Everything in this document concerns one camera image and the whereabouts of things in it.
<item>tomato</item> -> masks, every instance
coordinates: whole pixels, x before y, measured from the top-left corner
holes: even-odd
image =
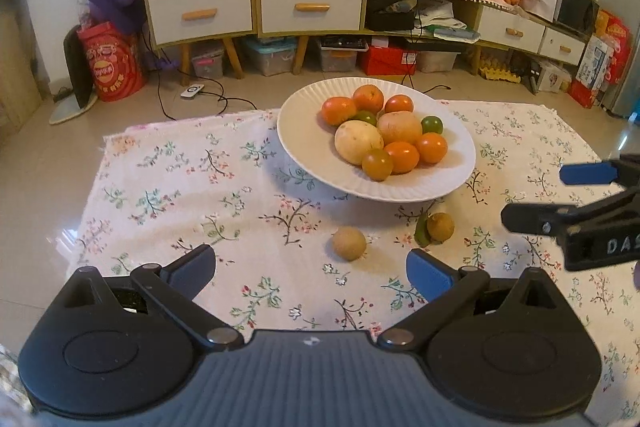
[[[373,84],[360,86],[351,97],[359,111],[371,111],[378,114],[385,105],[385,95]]]
[[[346,96],[334,96],[328,98],[322,104],[322,118],[326,123],[333,126],[342,125],[353,118],[358,110],[353,100]]]
[[[420,161],[418,150],[407,142],[393,142],[385,147],[394,163],[392,174],[407,174],[415,169]]]
[[[388,152],[374,149],[362,159],[362,170],[375,182],[383,182],[394,169],[394,163]]]
[[[414,102],[405,94],[396,94],[386,101],[385,112],[414,110]]]
[[[378,124],[376,115],[373,114],[371,111],[358,111],[356,113],[356,116],[354,116],[353,118],[350,118],[350,120],[360,120],[363,122],[367,122],[372,124],[373,127],[375,127]]]
[[[440,162],[449,150],[444,137],[435,132],[428,132],[420,136],[415,146],[420,152],[420,159],[427,164]]]
[[[442,125],[442,120],[437,116],[425,116],[422,118],[422,132],[435,132],[438,134],[442,134],[444,130],[444,126]]]

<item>tablecloth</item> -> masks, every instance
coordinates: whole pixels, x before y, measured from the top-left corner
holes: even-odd
[[[442,104],[466,124],[478,159],[462,187],[422,204],[361,200],[316,181],[284,152],[277,110],[152,124],[108,137],[70,272],[92,264],[103,275],[124,275],[209,243],[217,270],[195,301],[247,339],[255,328],[369,330],[375,337],[425,304],[408,283],[404,262],[416,247],[420,213],[448,212],[455,234],[431,253],[494,277],[545,269],[602,354],[589,416],[635,425],[640,294],[632,265],[568,273],[553,240],[513,235],[500,223],[510,201],[585,204],[619,189],[561,184],[563,163],[598,158],[548,108]],[[366,256],[347,263],[332,254],[328,242],[338,225],[365,233]]]

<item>blue lid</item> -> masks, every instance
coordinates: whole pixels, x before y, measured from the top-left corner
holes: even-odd
[[[244,40],[244,43],[253,51],[262,55],[291,51],[298,47],[298,39],[296,37],[287,37],[283,42],[270,42],[268,44],[261,44],[255,38],[249,37]]]

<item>red packaging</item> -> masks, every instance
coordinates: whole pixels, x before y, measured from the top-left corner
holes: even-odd
[[[607,17],[607,27],[601,38],[613,48],[613,57],[605,81],[615,86],[620,82],[631,55],[631,36],[622,20],[606,10],[601,12]]]
[[[110,23],[78,32],[100,100],[126,98],[145,85],[135,36],[122,35]]]
[[[593,101],[596,98],[596,94],[598,90],[592,91],[580,80],[573,79],[571,82],[571,86],[569,86],[569,91],[567,91],[572,99],[574,99],[577,103],[579,103],[582,107],[586,109],[590,109],[593,107]]]
[[[416,52],[400,48],[376,48],[358,54],[360,67],[369,76],[377,74],[415,74]]]

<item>cabinet leg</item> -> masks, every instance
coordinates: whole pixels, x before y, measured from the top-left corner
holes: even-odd
[[[306,45],[309,44],[309,35],[301,35],[298,39],[298,50],[296,58],[293,60],[293,74],[300,74],[302,71],[302,63],[305,61]]]
[[[474,56],[471,58],[471,74],[478,74],[480,69],[480,57],[482,55],[482,46],[476,46]]]
[[[236,52],[234,40],[231,37],[225,37],[222,39],[222,43],[225,45],[226,54],[229,57],[229,62],[231,62],[231,67],[234,68],[236,78],[238,80],[244,78],[244,71],[242,71],[242,65],[240,64],[240,59]]]
[[[180,71],[191,73],[191,47],[188,44],[180,45]],[[190,77],[186,74],[180,76],[180,85],[188,86],[191,84]]]

